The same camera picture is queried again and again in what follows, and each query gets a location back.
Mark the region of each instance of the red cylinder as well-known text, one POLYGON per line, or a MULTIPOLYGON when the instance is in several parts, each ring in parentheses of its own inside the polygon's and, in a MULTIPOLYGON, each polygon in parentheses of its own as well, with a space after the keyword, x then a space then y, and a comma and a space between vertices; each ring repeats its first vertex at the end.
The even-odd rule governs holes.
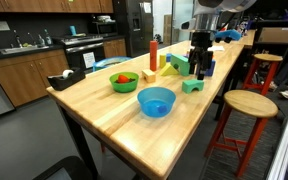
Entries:
POLYGON ((150 69, 156 71, 157 41, 150 42, 150 69))

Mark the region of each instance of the cup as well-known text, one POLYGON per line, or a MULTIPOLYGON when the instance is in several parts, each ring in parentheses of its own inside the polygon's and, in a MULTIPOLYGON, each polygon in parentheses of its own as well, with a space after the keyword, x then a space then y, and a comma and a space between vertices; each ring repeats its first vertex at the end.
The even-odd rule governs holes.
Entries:
POLYGON ((70 26, 70 30, 73 36, 76 35, 75 26, 70 26))

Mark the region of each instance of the kitchen sink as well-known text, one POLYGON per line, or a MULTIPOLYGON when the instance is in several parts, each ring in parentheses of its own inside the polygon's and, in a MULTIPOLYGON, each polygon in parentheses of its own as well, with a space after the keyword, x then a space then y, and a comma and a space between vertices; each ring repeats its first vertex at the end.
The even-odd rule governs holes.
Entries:
POLYGON ((12 54, 12 53, 20 53, 20 52, 26 52, 26 51, 35 51, 39 49, 47 49, 49 46, 28 46, 28 47, 22 47, 22 48, 6 48, 6 49, 0 49, 2 54, 12 54))

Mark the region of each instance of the green bowl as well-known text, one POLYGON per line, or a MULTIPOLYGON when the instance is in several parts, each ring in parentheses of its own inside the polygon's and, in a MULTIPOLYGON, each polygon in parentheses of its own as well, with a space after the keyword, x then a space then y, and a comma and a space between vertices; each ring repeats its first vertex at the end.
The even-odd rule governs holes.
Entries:
POLYGON ((119 72, 119 73, 112 75, 110 77, 110 81, 113 86, 113 89, 116 92, 127 93, 127 92, 132 92, 136 89, 137 83, 138 83, 138 77, 139 77, 138 74, 133 73, 133 72, 119 72), (126 76, 127 78, 132 78, 135 80, 132 82, 128 82, 128 83, 117 83, 116 81, 120 74, 126 76))

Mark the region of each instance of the bottle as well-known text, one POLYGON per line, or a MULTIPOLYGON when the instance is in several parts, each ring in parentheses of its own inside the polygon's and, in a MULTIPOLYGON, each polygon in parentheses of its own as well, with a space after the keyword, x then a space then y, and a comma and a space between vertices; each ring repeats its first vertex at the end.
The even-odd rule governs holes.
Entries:
POLYGON ((46 39, 46 44, 47 45, 52 45, 53 44, 53 42, 52 42, 52 38, 51 38, 51 36, 48 34, 48 32, 47 32, 47 30, 46 29, 44 29, 44 31, 45 31, 45 39, 46 39))
POLYGON ((44 39, 42 38, 42 36, 40 34, 38 35, 38 42, 39 42, 39 46, 40 47, 44 47, 45 46, 45 41, 44 41, 44 39))

